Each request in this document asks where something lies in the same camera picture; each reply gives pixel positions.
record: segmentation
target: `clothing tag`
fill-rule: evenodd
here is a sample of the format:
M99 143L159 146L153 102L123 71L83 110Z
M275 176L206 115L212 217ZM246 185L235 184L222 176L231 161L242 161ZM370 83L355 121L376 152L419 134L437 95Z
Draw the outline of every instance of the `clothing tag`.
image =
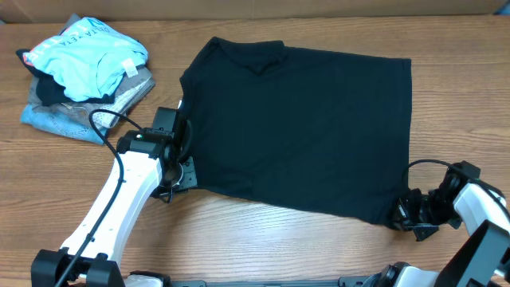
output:
M64 104L64 103L61 103L61 105L63 105L64 107L66 107L67 109L73 109L72 106L68 105L68 104Z
M133 60L131 58L122 61L121 64L126 70L127 77L133 77L138 75L138 70L136 69L135 63L133 63Z

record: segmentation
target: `black t-shirt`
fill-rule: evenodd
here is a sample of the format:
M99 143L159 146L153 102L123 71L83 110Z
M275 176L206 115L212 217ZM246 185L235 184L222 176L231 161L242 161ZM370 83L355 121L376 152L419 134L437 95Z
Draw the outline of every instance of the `black t-shirt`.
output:
M214 37L181 84L201 188L374 224L406 192L409 59Z

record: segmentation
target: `folded clothes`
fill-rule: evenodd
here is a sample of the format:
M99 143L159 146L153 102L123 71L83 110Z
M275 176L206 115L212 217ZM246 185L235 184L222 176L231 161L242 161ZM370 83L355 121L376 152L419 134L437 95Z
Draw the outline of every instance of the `folded clothes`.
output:
M23 53L28 52L28 49L19 49L16 51L16 55L18 55L19 59L22 61L23 65L29 72L32 73L34 77L37 78L36 87L34 92L37 94L39 99L41 99L41 105L49 107L52 104L58 103L68 103L73 101L68 98L64 94L65 87L59 85L51 75L47 73L43 73L38 69L35 69L31 65L27 65L23 61ZM115 101L114 95L111 96L103 96L102 98L90 98L82 101L81 103L93 103L93 104L112 104Z
M35 112L61 112L72 120L90 127L88 115L91 111L102 108L125 114L130 107L143 99L151 91L155 82L152 80L152 73L142 66L138 68L138 75L131 78L124 77L120 82L119 88L114 93L115 102L113 104L67 102L52 104L50 107L41 105L41 100L36 94L36 85L37 78L35 77L35 80L30 84L29 90L29 104L33 106ZM98 127L113 128L118 120L119 117L112 114L97 113L94 115L94 122Z
M27 104L22 113L23 124L31 124L34 128L66 136L77 140L85 140L95 144L103 144L103 140L90 127L78 124L68 116L59 112L35 112L31 104ZM100 128L106 136L107 128Z
M83 18L23 53L27 65L51 75L75 102L111 96L124 72L132 77L147 59L140 43L95 18Z

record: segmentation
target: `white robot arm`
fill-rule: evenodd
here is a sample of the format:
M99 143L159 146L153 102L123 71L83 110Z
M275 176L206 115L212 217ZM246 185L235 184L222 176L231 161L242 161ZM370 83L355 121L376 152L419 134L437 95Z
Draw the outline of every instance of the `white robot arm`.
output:
M87 245L81 255L86 258L95 258L98 254L106 254L108 260L117 262L118 266L120 266L126 241L136 219L163 176L159 159L151 159L147 153L127 151L125 154L120 154L120 158L124 164L124 184L94 235L95 240ZM119 164L115 160L112 173L87 216L61 246L61 248L69 248L69 255L76 254L86 235L96 223L112 197L118 178Z
M500 201L502 206L506 202L502 196L490 191ZM493 198L478 184L467 183L453 201L453 209L464 222L468 234L471 236L484 223L489 221L510 233L510 222L504 211ZM505 271L494 266L496 275L505 276ZM404 266L394 283L396 287L432 287L436 284L439 272L421 270L413 266Z

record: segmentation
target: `wooden table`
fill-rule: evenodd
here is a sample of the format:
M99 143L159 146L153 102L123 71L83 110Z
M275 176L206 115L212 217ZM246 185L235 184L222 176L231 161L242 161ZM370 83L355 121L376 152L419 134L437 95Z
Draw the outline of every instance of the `wooden table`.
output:
M149 50L156 86L130 117L150 126L176 107L179 77L213 36L413 60L410 160L463 159L510 195L510 18L494 16L264 21L113 22ZM0 285L28 286L39 249L58 250L87 214L112 167L106 147L20 124L30 74L14 55L61 24L0 26ZM119 124L116 142L129 125ZM410 185L437 187L445 169L416 167ZM444 226L425 242L351 218L192 191L150 199L127 242L122 272L175 280L332 279L407 261L441 270L468 238Z

